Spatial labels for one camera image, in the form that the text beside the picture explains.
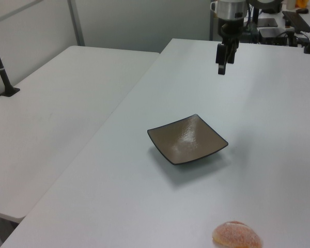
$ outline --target orange object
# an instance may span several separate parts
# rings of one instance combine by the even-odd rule
[[[219,244],[231,248],[262,248],[262,241],[247,225],[230,221],[218,226],[212,233],[212,238]]]
[[[295,6],[298,8],[306,8],[306,5],[308,4],[309,0],[296,0]]]

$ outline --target square plate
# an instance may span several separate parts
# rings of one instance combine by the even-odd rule
[[[160,153],[173,165],[188,163],[212,155],[228,142],[198,115],[147,130]]]

